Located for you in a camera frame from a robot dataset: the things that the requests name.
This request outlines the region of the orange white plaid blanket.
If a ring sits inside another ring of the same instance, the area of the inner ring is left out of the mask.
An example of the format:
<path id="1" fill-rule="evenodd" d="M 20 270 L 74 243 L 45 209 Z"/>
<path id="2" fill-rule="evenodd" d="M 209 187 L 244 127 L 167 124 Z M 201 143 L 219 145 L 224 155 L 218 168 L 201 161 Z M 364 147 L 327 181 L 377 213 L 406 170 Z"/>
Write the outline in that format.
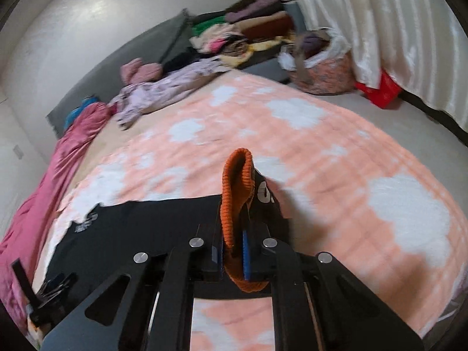
<path id="1" fill-rule="evenodd" d="M 427 346 L 467 319 L 465 180 L 454 153 L 413 116 L 397 140 L 340 106 L 289 86 L 233 71 L 167 107 L 153 128 L 105 157 L 62 199 L 33 287 L 44 281 L 72 222 L 97 204 L 217 195 L 238 148 L 276 188 L 305 254 L 334 254 L 395 310 Z"/>

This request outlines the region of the black sweater with orange cuffs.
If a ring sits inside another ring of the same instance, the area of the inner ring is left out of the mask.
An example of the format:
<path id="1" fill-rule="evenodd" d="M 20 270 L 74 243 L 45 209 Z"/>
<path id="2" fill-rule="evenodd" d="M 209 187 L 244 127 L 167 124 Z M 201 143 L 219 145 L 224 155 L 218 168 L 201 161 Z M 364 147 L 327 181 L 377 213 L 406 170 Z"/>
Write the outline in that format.
<path id="1" fill-rule="evenodd" d="M 244 278 L 243 231 L 265 223 L 270 234 L 290 241 L 290 224 L 267 180 L 255 169 L 252 153 L 235 150 L 224 164 L 222 193 L 159 201 L 97 204 L 81 223 L 72 222 L 51 258 L 46 281 L 74 275 L 65 303 L 73 309 L 139 252 L 166 254 L 193 238 L 203 225 L 224 237 L 226 270 L 218 283 L 198 282 L 194 295 L 205 300 L 246 300 L 269 293 L 265 283 Z"/>

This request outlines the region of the white satin curtain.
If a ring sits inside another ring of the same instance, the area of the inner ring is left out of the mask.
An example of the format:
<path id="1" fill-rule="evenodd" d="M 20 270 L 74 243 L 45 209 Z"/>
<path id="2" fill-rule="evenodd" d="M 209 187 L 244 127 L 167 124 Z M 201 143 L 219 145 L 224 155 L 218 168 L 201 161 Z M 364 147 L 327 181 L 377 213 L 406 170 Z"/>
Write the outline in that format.
<path id="1" fill-rule="evenodd" d="M 446 0 L 297 0 L 308 29 L 330 27 L 351 46 L 360 83 L 386 71 L 425 105 L 467 128 L 467 35 Z"/>

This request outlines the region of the floral laundry basket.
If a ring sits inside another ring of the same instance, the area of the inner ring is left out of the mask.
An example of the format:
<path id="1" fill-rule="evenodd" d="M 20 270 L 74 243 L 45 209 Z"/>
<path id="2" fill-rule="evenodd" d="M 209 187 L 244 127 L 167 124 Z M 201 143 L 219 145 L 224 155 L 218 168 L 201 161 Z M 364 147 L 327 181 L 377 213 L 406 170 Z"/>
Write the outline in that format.
<path id="1" fill-rule="evenodd" d="M 308 94 L 344 94 L 355 87 L 351 46 L 332 28 L 303 32 L 282 47 L 278 63 L 291 82 Z"/>

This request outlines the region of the lilac crumpled garment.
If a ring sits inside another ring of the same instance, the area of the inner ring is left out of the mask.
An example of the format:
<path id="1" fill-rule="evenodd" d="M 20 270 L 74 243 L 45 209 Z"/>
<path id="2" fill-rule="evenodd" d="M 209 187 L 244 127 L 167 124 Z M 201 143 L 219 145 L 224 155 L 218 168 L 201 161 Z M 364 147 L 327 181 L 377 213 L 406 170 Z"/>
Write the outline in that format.
<path id="1" fill-rule="evenodd" d="M 141 82 L 121 89 L 109 103 L 117 124 L 128 129 L 141 116 L 173 105 L 214 78 L 230 71 L 219 57 L 202 59 L 169 73 L 157 82 Z"/>

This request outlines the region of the pink velvet duvet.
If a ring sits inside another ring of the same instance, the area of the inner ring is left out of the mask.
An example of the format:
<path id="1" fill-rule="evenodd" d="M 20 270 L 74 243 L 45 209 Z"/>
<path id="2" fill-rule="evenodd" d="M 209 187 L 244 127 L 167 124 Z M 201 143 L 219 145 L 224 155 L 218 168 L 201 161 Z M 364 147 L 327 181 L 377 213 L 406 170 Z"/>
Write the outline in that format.
<path id="1" fill-rule="evenodd" d="M 25 296 L 11 264 L 19 259 L 31 281 L 48 231 L 88 147 L 111 114 L 102 102 L 88 105 L 56 143 L 48 169 L 29 198 L 18 208 L 1 241 L 1 301 L 21 333 L 27 331 Z"/>

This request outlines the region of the red bag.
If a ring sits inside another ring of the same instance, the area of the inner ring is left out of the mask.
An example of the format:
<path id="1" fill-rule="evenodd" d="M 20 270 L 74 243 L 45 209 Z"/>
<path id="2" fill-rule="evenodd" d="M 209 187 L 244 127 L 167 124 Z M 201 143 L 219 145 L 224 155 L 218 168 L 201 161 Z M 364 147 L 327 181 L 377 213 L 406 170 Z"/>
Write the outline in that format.
<path id="1" fill-rule="evenodd" d="M 394 102 L 402 92 L 401 86 L 398 86 L 385 70 L 381 70 L 381 79 L 378 89 L 370 88 L 360 82 L 355 83 L 355 88 L 362 91 L 364 96 L 380 109 L 389 108 L 390 104 Z"/>

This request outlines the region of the beige bed sheet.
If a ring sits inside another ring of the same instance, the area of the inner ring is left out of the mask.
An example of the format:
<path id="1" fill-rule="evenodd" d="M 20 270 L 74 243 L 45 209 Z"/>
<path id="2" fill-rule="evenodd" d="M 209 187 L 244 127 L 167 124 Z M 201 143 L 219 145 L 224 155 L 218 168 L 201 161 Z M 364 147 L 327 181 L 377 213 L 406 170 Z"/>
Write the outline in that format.
<path id="1" fill-rule="evenodd" d="M 162 118 L 162 112 L 154 112 L 139 118 L 130 129 L 122 130 L 115 120 L 109 121 L 89 146 L 82 163 L 73 176 L 68 192 L 82 181 L 105 157 L 113 154 L 128 141 L 153 128 Z"/>

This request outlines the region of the pink fluffy pillow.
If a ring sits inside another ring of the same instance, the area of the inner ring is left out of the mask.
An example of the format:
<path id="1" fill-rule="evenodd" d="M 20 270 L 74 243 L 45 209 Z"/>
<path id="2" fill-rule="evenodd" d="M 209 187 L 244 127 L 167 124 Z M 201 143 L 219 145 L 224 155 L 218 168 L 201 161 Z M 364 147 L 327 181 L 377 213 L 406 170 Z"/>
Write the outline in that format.
<path id="1" fill-rule="evenodd" d="M 154 82 L 161 78 L 163 68 L 159 63 L 143 63 L 136 58 L 121 66 L 121 80 L 125 86 L 142 82 Z"/>

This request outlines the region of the pile of folded clothes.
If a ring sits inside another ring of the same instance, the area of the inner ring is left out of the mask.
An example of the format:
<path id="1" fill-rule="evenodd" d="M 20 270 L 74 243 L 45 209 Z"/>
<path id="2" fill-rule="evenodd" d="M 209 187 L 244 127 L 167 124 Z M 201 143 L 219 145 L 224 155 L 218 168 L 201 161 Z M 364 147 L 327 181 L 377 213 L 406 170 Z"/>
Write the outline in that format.
<path id="1" fill-rule="evenodd" d="M 193 18 L 191 46 L 204 57 L 244 69 L 274 59 L 304 29 L 295 0 L 240 0 Z"/>

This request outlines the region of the blue garment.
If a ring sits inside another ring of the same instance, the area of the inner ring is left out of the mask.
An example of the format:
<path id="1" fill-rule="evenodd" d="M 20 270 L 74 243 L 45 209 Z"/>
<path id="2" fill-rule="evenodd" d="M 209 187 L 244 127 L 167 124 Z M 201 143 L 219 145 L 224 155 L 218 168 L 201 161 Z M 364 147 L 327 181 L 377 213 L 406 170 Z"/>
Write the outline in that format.
<path id="1" fill-rule="evenodd" d="M 70 111 L 70 113 L 68 113 L 68 115 L 67 115 L 67 117 L 65 119 L 64 125 L 63 125 L 63 130 L 66 132 L 68 130 L 68 128 L 74 123 L 76 118 L 79 117 L 79 115 L 82 113 L 82 111 L 85 108 L 87 108 L 87 106 L 92 105 L 92 104 L 97 103 L 97 102 L 100 102 L 100 99 L 97 96 L 85 97 L 78 107 L 76 107 L 75 109 Z"/>

